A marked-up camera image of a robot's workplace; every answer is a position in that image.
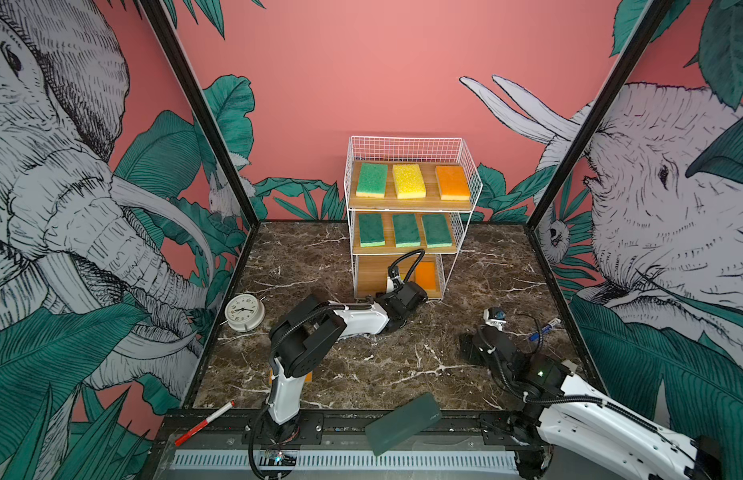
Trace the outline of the orange sponge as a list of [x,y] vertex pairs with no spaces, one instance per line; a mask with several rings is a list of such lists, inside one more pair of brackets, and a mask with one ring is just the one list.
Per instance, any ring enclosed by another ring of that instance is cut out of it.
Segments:
[[459,165],[442,165],[435,168],[439,198],[441,201],[467,202],[471,199],[471,188],[465,172]]
[[[277,378],[277,376],[275,376],[275,374],[274,374],[273,370],[270,370],[270,371],[269,371],[269,385],[272,385],[272,384],[273,384],[273,381],[274,381],[274,380],[275,380],[276,378]],[[309,372],[309,373],[308,373],[308,374],[307,374],[307,375],[305,376],[305,382],[312,382],[312,381],[313,381],[313,372]]]
[[415,270],[415,283],[425,291],[439,290],[437,265],[433,262],[421,262]]

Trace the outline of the dark green sponge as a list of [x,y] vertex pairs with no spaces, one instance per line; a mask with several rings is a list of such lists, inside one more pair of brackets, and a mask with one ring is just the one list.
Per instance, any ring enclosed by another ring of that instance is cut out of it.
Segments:
[[395,247],[397,248],[421,246],[417,216],[413,213],[395,214],[393,216],[393,234],[395,234]]
[[360,214],[358,217],[360,245],[363,248],[385,246],[385,228],[379,213]]
[[445,214],[423,214],[423,231],[425,231],[425,244],[429,248],[451,248],[453,236],[449,230],[449,221]]

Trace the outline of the yellow sponge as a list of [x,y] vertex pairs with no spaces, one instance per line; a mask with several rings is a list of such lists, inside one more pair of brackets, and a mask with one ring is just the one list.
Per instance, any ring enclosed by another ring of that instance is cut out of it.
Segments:
[[395,182],[395,195],[399,200],[421,199],[427,196],[427,187],[425,187],[419,164],[395,164],[393,182]]

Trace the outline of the bright green sponge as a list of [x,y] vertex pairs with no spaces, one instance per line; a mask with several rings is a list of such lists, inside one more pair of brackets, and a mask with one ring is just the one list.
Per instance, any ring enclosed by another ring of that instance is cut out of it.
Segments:
[[387,164],[363,163],[356,189],[359,198],[384,198],[387,189]]

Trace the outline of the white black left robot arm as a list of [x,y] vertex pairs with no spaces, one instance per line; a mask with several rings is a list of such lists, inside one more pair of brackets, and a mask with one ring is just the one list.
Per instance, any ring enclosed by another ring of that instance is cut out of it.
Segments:
[[411,278],[393,278],[393,290],[363,302],[339,303],[317,294],[306,296],[283,315],[270,332],[271,420],[281,426],[300,412],[307,376],[339,341],[360,335],[393,333],[429,296]]

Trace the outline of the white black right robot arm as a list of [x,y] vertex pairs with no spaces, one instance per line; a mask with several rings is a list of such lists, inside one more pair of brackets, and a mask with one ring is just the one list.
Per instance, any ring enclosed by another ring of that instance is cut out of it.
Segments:
[[539,479],[553,450],[567,449],[623,479],[721,479],[721,448],[707,437],[664,428],[589,385],[543,353],[543,334],[525,352],[505,332],[505,312],[490,307],[471,338],[467,358],[521,402],[487,429],[523,446],[515,456],[523,479]]

